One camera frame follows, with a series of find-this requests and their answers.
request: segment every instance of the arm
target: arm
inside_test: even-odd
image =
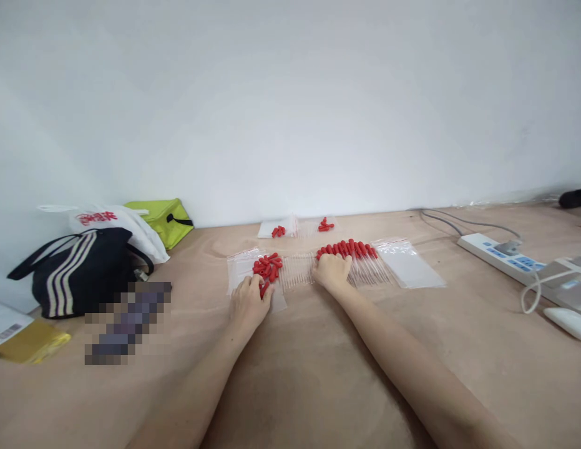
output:
[[[265,318],[273,286],[263,300],[258,274],[247,276],[232,293],[232,319],[211,351],[189,373],[173,394],[155,410],[129,443],[129,449],[198,448],[232,367],[255,329]]]
[[[315,279],[340,303],[438,447],[520,447],[440,360],[347,282],[351,262],[350,256],[343,260],[324,254],[314,270]]]

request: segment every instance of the forearm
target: forearm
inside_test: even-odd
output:
[[[210,352],[143,424],[130,449],[197,448],[249,333],[231,323]]]
[[[517,447],[461,381],[405,328],[348,283],[330,293],[439,447],[467,447],[472,442]]]

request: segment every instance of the gray cable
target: gray cable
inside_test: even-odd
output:
[[[435,218],[436,220],[440,220],[440,221],[443,221],[443,222],[445,222],[445,223],[446,223],[447,225],[449,225],[449,226],[450,226],[452,229],[454,229],[455,231],[457,231],[461,237],[463,237],[463,236],[465,235],[465,234],[463,234],[463,232],[462,232],[462,231],[461,231],[461,230],[460,230],[460,229],[457,227],[457,225],[456,225],[456,224],[454,224],[454,223],[451,223],[450,221],[448,221],[448,220],[445,220],[444,218],[440,218],[440,217],[436,217],[436,216],[433,216],[433,215],[427,214],[427,213],[423,212],[423,211],[424,211],[424,209],[415,209],[415,210],[418,210],[419,212],[421,212],[421,213],[422,213],[423,215],[425,215],[425,216],[428,216],[428,217],[430,217],[430,218]]]
[[[492,223],[479,223],[479,222],[477,222],[477,221],[469,221],[469,220],[464,220],[464,219],[462,219],[462,218],[459,218],[459,217],[457,217],[457,216],[454,216],[453,214],[449,214],[448,212],[443,212],[443,211],[441,211],[441,210],[438,210],[438,209],[428,209],[428,208],[421,208],[421,209],[416,209],[416,210],[419,210],[419,211],[421,211],[421,213],[422,213],[422,214],[424,214],[424,215],[427,215],[425,212],[423,212],[424,210],[429,210],[429,211],[432,211],[432,212],[438,212],[438,213],[442,213],[442,214],[444,214],[444,215],[448,215],[448,216],[450,216],[450,217],[453,217],[453,218],[455,218],[455,219],[457,219],[457,220],[459,220],[459,221],[462,221],[463,223],[469,223],[470,225],[478,225],[478,226],[490,226],[491,228],[499,228],[499,229],[504,229],[505,231],[508,231],[508,232],[510,232],[511,234],[513,234],[514,236],[516,236],[518,239],[522,240],[521,234],[519,234],[518,232],[515,232],[515,231],[513,231],[512,229],[509,229],[509,228],[507,228],[506,226],[501,226],[501,225],[499,225],[499,224],[492,224]],[[431,217],[431,218],[435,218],[435,219],[437,219],[437,220],[440,220],[440,221],[443,221],[443,222],[445,222],[445,223],[448,223],[446,220],[442,220],[440,217],[435,217],[435,216],[432,216],[432,215],[427,215],[427,216],[428,216],[428,217]]]

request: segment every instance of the barcode label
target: barcode label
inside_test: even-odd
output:
[[[19,331],[20,329],[22,329],[22,325],[21,324],[14,324],[12,325],[10,328],[6,329],[5,331],[0,333],[0,340],[5,340],[10,338],[15,332]]]

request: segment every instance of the white stripe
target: white stripe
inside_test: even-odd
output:
[[[90,247],[92,246],[93,243],[95,243],[95,240],[96,239],[97,239],[97,233],[93,233],[92,234],[92,238],[90,239],[89,244],[86,247],[86,249],[84,250],[84,254],[80,258],[80,260],[78,261],[78,263],[76,265],[74,265],[72,267],[72,269],[70,269],[67,272],[67,274],[64,276],[64,290],[65,290],[65,300],[66,300],[66,315],[71,315],[71,314],[74,313],[74,311],[72,310],[72,305],[74,303],[74,299],[72,298],[72,291],[70,290],[70,275],[74,271],[76,271],[76,269],[82,264],[82,262],[84,262],[84,260],[86,259],[86,257],[89,255]]]
[[[84,254],[84,251],[86,250],[86,248],[88,248],[89,242],[91,241],[93,235],[95,235],[95,233],[90,233],[87,234],[87,236],[85,236],[84,242],[80,245],[80,248],[76,252],[76,256],[74,257],[74,259],[72,259],[70,264],[64,270],[58,273],[57,276],[55,277],[55,280],[53,280],[53,285],[55,286],[55,292],[57,294],[57,316],[64,315],[64,309],[66,306],[66,297],[64,294],[64,288],[62,287],[61,284],[61,280],[66,275],[66,273],[68,273],[72,269],[72,267],[78,263],[78,261],[82,257],[82,254]]]
[[[57,274],[59,274],[60,271],[65,269],[70,264],[70,262],[72,261],[72,259],[76,255],[78,248],[80,248],[80,245],[82,244],[82,242],[86,238],[87,238],[87,236],[84,236],[82,239],[78,240],[73,245],[72,249],[70,250],[70,254],[66,258],[66,260],[55,271],[53,271],[53,273],[51,273],[51,275],[47,279],[47,292],[49,293],[49,316],[50,317],[54,317],[56,310],[57,310],[57,299],[55,298],[55,291],[53,290],[53,279],[55,278],[55,276],[57,276]]]

